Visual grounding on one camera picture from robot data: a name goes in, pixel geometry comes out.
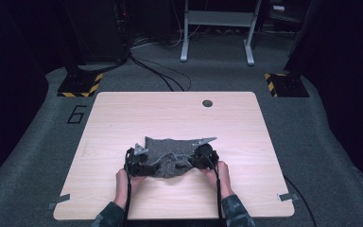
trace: wooden table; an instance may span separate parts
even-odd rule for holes
[[[211,100],[212,107],[204,107]],[[55,219],[94,219],[114,199],[126,150],[145,137],[217,137],[211,146],[229,165],[232,187],[253,217],[289,217],[287,193],[267,126],[251,92],[106,92],[98,94],[58,203]],[[216,191],[195,168],[172,179],[147,178],[129,219],[217,218]]]

